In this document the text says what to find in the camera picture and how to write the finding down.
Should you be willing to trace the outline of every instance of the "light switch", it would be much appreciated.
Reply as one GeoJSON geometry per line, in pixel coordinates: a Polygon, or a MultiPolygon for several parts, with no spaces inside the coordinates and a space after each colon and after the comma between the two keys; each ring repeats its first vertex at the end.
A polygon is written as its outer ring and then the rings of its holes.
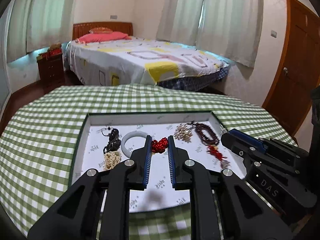
{"type": "Polygon", "coordinates": [[[276,38],[277,37],[277,33],[275,31],[271,31],[271,36],[276,38]]]}

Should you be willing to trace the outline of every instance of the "black cord necklace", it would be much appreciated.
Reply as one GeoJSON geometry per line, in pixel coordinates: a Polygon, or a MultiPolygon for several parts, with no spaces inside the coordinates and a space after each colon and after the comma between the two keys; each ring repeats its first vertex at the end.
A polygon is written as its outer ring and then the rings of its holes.
{"type": "Polygon", "coordinates": [[[108,152],[117,151],[121,145],[121,140],[119,139],[119,130],[114,128],[108,135],[105,135],[103,133],[104,130],[102,129],[101,133],[103,136],[109,137],[109,142],[108,145],[104,147],[103,153],[106,154],[108,152]]]}

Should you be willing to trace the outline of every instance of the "wooden headboard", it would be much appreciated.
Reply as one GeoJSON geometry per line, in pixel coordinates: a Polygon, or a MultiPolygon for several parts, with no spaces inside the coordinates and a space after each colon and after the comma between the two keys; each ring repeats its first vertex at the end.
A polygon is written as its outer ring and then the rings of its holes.
{"type": "Polygon", "coordinates": [[[72,39],[75,40],[87,33],[89,30],[96,27],[107,27],[115,32],[127,33],[129,36],[133,35],[132,23],[126,22],[90,22],[90,23],[76,23],[73,25],[72,39]]]}

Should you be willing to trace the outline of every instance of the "wooden nightstand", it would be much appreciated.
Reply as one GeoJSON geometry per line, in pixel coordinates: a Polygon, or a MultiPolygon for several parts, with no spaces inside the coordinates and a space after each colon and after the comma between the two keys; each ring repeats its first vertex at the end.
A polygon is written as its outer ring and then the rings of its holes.
{"type": "Polygon", "coordinates": [[[52,57],[37,57],[40,79],[45,87],[52,83],[65,82],[62,54],[57,54],[52,57]]]}

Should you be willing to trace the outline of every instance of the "white tray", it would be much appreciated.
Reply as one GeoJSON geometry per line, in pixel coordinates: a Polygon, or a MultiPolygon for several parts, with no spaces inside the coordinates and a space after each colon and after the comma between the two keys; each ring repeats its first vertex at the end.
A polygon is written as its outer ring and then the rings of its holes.
{"type": "MultiPolygon", "coordinates": [[[[119,130],[120,139],[131,131],[140,130],[152,136],[152,139],[160,140],[163,137],[173,135],[176,127],[181,123],[202,122],[209,125],[220,138],[220,124],[211,112],[179,112],[179,113],[142,113],[142,114],[89,114],[83,125],[74,160],[72,184],[88,169],[95,168],[103,171],[103,148],[108,143],[108,137],[101,133],[102,128],[111,126],[119,130]]],[[[193,132],[191,143],[175,140],[176,147],[188,151],[190,159],[203,164],[207,169],[221,171],[220,162],[206,152],[198,135],[193,132]]],[[[126,147],[130,151],[142,148],[145,139],[131,138],[126,147]]],[[[230,162],[229,168],[243,179],[246,175],[242,158],[233,154],[230,150],[218,145],[219,151],[230,162]]],[[[122,159],[128,159],[119,149],[122,159]]],[[[130,212],[145,212],[159,210],[190,202],[189,191],[175,191],[172,188],[169,173],[168,152],[152,156],[149,183],[144,191],[131,190],[130,212]]]]}

